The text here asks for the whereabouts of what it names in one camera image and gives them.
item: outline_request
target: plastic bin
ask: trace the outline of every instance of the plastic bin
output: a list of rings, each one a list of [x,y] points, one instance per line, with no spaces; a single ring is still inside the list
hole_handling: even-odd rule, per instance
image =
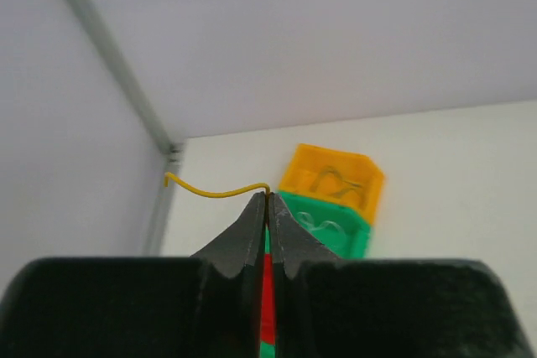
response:
[[[345,205],[279,192],[297,220],[331,251],[346,259],[365,256],[371,226]]]
[[[279,190],[345,205],[373,225],[384,174],[366,155],[300,144]]]

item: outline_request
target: yellow cable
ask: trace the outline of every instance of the yellow cable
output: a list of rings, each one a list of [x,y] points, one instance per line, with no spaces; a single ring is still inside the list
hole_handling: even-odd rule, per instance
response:
[[[268,186],[267,184],[263,184],[263,183],[250,184],[249,186],[244,186],[241,189],[230,190],[228,192],[221,192],[221,193],[220,192],[218,193],[205,192],[204,190],[199,190],[195,188],[194,186],[187,184],[184,180],[179,179],[178,177],[173,175],[171,172],[167,172],[166,174],[164,174],[164,187],[168,187],[168,182],[170,179],[176,182],[179,186],[182,186],[183,188],[194,193],[195,195],[203,196],[203,197],[210,197],[212,199],[222,199],[224,197],[241,195],[242,193],[249,192],[250,190],[260,189],[260,188],[265,189],[267,196],[269,196],[270,194],[270,186]]]

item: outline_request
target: yellow wire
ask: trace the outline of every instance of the yellow wire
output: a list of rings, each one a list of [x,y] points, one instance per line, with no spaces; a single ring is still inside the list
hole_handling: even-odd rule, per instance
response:
[[[249,192],[250,190],[261,189],[261,188],[265,189],[267,196],[269,196],[270,194],[270,186],[264,183],[250,184],[249,186],[244,186],[241,189],[230,190],[228,192],[216,192],[216,193],[205,192],[204,190],[199,190],[195,188],[194,186],[187,184],[184,180],[179,179],[178,177],[173,175],[171,172],[167,172],[166,174],[164,174],[164,187],[168,187],[168,182],[170,179],[176,182],[179,186],[182,186],[183,188],[194,193],[195,195],[203,196],[203,197],[210,197],[211,199],[222,199],[224,197],[241,195],[242,193]]]

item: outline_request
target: green tray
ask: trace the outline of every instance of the green tray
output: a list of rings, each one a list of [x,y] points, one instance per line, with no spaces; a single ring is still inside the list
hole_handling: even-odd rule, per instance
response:
[[[364,257],[371,226],[353,209],[279,192],[291,214],[311,235],[340,257]]]

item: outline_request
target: white wall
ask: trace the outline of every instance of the white wall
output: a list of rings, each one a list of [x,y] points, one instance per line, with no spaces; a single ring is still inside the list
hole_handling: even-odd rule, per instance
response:
[[[537,98],[537,0],[95,0],[175,138]]]
[[[0,0],[0,293],[48,255],[142,251],[164,160],[63,0]]]
[[[499,274],[537,346],[537,101],[193,138],[180,176],[222,191],[275,189],[296,143],[365,153],[387,176],[369,256],[464,257]],[[178,189],[162,248],[189,255],[250,195]]]

